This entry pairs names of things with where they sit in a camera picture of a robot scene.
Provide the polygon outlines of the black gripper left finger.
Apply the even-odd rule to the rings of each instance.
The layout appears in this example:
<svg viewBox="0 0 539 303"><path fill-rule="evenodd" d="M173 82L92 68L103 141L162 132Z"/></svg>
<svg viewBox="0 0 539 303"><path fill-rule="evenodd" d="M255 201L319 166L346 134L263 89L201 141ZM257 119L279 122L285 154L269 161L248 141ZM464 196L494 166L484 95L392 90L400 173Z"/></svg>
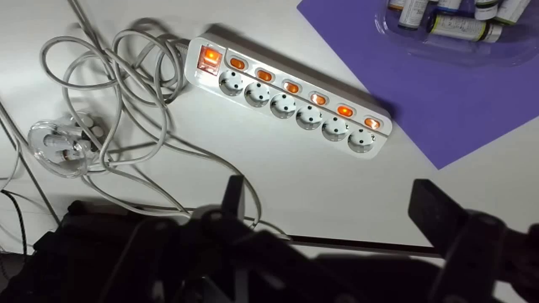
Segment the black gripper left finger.
<svg viewBox="0 0 539 303"><path fill-rule="evenodd" d="M221 201L221 210L237 218L245 217L245 178L231 174Z"/></svg>

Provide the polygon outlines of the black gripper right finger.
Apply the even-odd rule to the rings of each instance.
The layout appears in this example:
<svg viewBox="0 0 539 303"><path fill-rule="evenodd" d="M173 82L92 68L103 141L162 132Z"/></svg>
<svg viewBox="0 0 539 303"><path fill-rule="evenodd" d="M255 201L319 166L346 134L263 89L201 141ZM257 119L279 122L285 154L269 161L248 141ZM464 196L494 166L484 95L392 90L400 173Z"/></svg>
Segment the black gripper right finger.
<svg viewBox="0 0 539 303"><path fill-rule="evenodd" d="M481 210L464 208L435 181L413 181L408 215L442 255L501 255L506 223Z"/></svg>

